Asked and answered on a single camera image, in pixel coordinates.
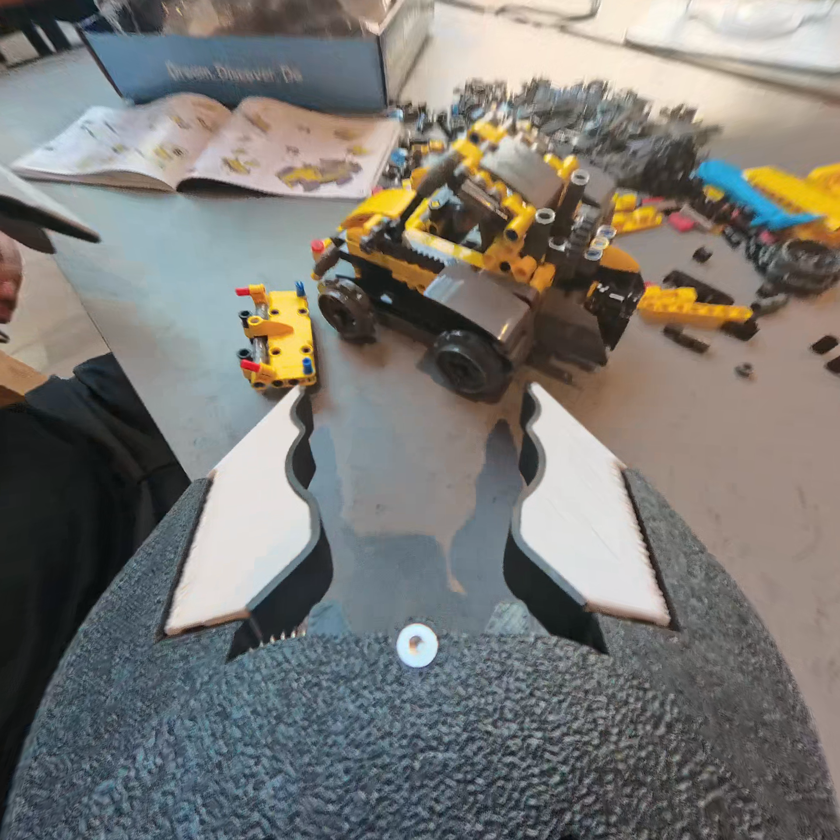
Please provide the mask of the loose dark tyre wheel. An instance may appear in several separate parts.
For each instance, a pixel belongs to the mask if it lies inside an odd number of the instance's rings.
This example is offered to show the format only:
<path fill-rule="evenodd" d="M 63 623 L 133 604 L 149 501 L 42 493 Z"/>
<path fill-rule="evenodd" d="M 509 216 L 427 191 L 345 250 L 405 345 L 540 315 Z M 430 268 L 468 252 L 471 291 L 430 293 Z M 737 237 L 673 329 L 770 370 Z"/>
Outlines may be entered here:
<path fill-rule="evenodd" d="M 765 278 L 796 295 L 818 295 L 839 280 L 839 251 L 812 239 L 792 238 L 770 248 Z"/>

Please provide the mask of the yellow toy brick car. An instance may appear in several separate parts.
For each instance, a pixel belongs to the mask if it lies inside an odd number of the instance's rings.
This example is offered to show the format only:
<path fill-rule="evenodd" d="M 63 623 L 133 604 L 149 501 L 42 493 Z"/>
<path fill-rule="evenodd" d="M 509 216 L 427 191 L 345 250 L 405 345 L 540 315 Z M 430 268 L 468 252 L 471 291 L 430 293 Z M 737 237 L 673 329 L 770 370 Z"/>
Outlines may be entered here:
<path fill-rule="evenodd" d="M 418 329 L 470 400 L 497 398 L 536 349 L 604 366 L 646 288 L 591 173 L 490 112 L 311 242 L 321 314 L 352 343 L 383 315 Z"/>

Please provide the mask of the yellow brick subassembly blue pins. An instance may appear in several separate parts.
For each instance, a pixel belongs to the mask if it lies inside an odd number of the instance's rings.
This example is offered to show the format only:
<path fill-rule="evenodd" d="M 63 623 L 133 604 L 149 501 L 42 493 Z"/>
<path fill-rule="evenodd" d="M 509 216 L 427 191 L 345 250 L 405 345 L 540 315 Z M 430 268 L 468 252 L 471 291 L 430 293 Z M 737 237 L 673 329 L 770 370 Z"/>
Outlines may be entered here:
<path fill-rule="evenodd" d="M 259 390 L 252 386 L 251 373 L 241 370 L 248 385 L 266 394 L 295 387 L 313 387 L 319 371 L 312 314 L 306 288 L 297 281 L 292 290 L 268 290 L 266 304 L 256 305 L 251 297 L 250 309 L 238 313 L 248 345 L 238 351 L 240 360 L 269 364 L 275 372 L 271 387 Z"/>

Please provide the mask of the wooden beam with bolts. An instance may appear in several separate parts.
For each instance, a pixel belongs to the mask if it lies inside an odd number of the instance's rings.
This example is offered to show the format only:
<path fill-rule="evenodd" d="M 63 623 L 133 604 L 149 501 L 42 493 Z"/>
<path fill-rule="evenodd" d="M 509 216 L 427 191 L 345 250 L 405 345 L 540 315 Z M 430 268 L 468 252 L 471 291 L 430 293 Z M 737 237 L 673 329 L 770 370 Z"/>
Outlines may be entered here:
<path fill-rule="evenodd" d="M 26 363 L 1 352 L 1 407 L 25 401 L 27 394 L 47 383 L 49 377 Z"/>

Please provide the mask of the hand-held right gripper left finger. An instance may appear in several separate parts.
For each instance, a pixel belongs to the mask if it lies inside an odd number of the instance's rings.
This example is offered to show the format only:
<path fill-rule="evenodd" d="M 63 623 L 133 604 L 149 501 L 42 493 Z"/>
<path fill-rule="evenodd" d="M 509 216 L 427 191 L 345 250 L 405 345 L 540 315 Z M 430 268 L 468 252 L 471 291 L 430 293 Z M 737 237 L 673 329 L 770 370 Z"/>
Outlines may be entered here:
<path fill-rule="evenodd" d="M 289 390 L 206 477 L 163 615 L 163 638 L 234 625 L 229 657 L 300 637 L 333 575 L 310 491 L 307 390 Z"/>

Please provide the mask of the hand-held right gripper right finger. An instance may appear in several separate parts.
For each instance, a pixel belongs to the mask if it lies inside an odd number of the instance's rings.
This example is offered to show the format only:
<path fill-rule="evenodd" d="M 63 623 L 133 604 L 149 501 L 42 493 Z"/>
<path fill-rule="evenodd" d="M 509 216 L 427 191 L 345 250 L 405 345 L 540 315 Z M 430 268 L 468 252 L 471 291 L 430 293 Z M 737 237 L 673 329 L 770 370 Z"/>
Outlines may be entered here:
<path fill-rule="evenodd" d="M 624 462 L 537 382 L 521 402 L 522 488 L 502 570 L 548 634 L 607 652 L 600 618 L 671 630 Z"/>

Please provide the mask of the brick instruction booklet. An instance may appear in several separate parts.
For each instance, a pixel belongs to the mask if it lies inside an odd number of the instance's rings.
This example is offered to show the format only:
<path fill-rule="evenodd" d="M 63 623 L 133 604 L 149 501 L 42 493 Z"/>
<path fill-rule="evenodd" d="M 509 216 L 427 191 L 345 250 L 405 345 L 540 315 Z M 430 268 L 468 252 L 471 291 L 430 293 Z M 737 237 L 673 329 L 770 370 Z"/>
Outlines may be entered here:
<path fill-rule="evenodd" d="M 340 117 L 269 98 L 229 109 L 180 93 L 90 108 L 11 169 L 33 181 L 167 193 L 210 182 L 269 196 L 361 200 L 401 133 L 393 118 Z"/>

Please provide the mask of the person's left hand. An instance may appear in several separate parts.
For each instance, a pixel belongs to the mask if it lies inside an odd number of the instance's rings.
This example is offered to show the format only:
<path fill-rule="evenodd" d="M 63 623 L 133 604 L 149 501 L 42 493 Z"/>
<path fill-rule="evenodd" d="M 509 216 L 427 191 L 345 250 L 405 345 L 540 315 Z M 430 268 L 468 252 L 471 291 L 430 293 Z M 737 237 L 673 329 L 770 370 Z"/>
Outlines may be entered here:
<path fill-rule="evenodd" d="M 1 324 L 11 322 L 14 316 L 23 278 L 24 265 L 18 243 L 1 233 Z"/>

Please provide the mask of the cluster of yellow beams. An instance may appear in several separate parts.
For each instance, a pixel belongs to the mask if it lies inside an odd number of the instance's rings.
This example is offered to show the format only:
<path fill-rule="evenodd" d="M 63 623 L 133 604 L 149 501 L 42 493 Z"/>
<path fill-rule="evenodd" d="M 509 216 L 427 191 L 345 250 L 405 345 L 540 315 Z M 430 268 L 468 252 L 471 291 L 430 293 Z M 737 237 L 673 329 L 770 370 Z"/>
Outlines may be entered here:
<path fill-rule="evenodd" d="M 773 166 L 746 169 L 742 174 L 761 194 L 789 213 L 818 216 L 790 228 L 782 236 L 814 240 L 838 249 L 839 163 L 817 167 L 805 177 Z"/>

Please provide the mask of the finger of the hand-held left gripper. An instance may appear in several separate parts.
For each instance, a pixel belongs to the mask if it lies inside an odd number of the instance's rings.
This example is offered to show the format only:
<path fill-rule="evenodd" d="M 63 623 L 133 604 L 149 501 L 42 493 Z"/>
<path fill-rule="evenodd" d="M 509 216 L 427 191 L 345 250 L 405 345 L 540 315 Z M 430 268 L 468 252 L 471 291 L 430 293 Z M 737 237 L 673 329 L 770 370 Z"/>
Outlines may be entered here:
<path fill-rule="evenodd" d="M 54 256 L 51 235 L 97 245 L 99 233 L 48 195 L 1 165 L 1 231 L 19 245 Z"/>

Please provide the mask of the pile of dark small bricks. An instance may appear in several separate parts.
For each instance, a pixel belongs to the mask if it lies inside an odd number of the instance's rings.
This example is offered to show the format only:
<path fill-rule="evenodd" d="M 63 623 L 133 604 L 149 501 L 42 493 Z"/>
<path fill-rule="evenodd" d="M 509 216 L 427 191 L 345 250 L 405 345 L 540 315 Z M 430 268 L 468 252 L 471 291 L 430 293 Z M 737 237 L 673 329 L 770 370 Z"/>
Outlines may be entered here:
<path fill-rule="evenodd" d="M 664 198 L 692 196 L 692 174 L 722 131 L 691 106 L 655 111 L 651 100 L 606 80 L 561 86 L 533 78 L 516 90 L 504 80 L 471 78 L 454 89 L 446 108 L 390 100 L 386 113 L 401 120 L 414 140 L 433 134 L 455 140 L 479 119 L 510 119 L 546 151 L 560 158 L 573 154 L 622 189 Z"/>

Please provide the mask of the blue brick panel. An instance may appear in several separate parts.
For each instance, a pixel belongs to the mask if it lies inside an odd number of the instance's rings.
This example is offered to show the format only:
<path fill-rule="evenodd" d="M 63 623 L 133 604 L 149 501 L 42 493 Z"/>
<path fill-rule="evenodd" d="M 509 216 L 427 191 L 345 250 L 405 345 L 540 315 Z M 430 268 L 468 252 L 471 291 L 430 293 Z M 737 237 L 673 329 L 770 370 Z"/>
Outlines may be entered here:
<path fill-rule="evenodd" d="M 777 232 L 801 224 L 822 219 L 824 213 L 792 213 L 782 205 L 770 200 L 753 187 L 733 164 L 723 160 L 705 160 L 692 172 L 704 186 L 712 186 L 723 192 L 729 200 L 752 213 L 752 227 L 766 228 Z"/>

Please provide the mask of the yellow beam with black pins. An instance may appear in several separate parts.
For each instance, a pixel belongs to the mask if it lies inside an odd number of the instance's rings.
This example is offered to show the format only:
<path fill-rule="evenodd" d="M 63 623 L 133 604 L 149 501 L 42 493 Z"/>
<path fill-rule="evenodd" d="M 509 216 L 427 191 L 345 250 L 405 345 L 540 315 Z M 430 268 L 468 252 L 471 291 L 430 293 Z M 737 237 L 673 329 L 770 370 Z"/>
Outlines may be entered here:
<path fill-rule="evenodd" d="M 638 316 L 648 324 L 682 325 L 691 330 L 726 333 L 731 337 L 750 341 L 760 326 L 750 308 L 731 303 L 701 301 L 694 287 L 647 286 L 637 304 Z"/>

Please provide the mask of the person's dark clothed body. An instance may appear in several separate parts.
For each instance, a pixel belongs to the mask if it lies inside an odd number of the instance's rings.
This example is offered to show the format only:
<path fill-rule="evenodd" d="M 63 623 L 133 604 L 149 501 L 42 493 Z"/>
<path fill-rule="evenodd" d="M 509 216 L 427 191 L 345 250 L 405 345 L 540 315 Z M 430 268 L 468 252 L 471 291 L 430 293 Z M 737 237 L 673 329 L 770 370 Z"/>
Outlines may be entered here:
<path fill-rule="evenodd" d="M 70 640 L 189 485 L 112 353 L 2 408 L 2 806 Z"/>

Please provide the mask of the clear plastic bag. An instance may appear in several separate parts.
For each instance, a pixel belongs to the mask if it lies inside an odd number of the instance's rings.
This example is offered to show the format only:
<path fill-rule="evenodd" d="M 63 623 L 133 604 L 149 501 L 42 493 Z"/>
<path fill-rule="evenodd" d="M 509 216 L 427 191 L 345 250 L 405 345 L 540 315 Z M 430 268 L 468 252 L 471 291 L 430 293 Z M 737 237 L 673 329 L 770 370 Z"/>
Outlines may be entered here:
<path fill-rule="evenodd" d="M 163 35 L 360 38 L 376 35 L 396 1 L 161 2 Z"/>

